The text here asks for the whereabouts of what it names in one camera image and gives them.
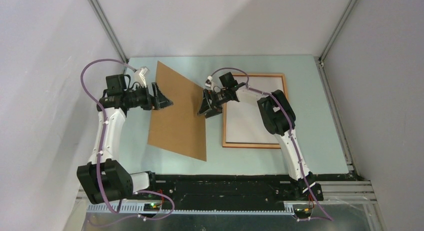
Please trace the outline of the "brown backing board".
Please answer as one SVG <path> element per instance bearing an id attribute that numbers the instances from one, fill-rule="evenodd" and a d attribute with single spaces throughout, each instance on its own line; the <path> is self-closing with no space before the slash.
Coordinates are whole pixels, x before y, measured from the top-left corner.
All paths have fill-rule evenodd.
<path id="1" fill-rule="evenodd" d="M 206 119 L 198 116 L 203 89 L 160 61 L 155 81 L 173 105 L 152 111 L 147 144 L 206 161 Z"/>

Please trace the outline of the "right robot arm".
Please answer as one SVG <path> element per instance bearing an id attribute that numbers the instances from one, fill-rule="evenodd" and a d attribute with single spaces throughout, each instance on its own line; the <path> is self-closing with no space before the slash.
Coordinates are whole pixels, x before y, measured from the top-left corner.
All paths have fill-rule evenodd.
<path id="1" fill-rule="evenodd" d="M 277 139 L 287 162 L 291 195 L 297 200 L 304 200 L 310 195 L 316 180 L 303 158 L 295 131 L 296 115 L 284 92 L 279 89 L 265 92 L 253 88 L 248 81 L 239 83 L 230 72 L 219 79 L 222 88 L 216 91 L 213 77 L 207 77 L 198 116 L 217 116 L 223 112 L 223 104 L 228 102 L 256 106 L 265 129 Z"/>

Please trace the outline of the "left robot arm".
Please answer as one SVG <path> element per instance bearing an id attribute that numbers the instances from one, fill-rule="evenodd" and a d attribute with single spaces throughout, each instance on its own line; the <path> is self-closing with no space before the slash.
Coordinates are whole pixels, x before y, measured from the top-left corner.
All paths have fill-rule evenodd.
<path id="1" fill-rule="evenodd" d="M 77 168 L 77 178 L 92 204 L 129 199 L 139 192 L 153 199 L 158 185 L 150 171 L 129 174 L 119 163 L 121 133 L 129 109 L 161 110 L 173 105 L 152 83 L 152 93 L 146 86 L 128 87 L 129 75 L 117 74 L 105 78 L 107 88 L 97 100 L 98 130 L 87 164 Z"/>

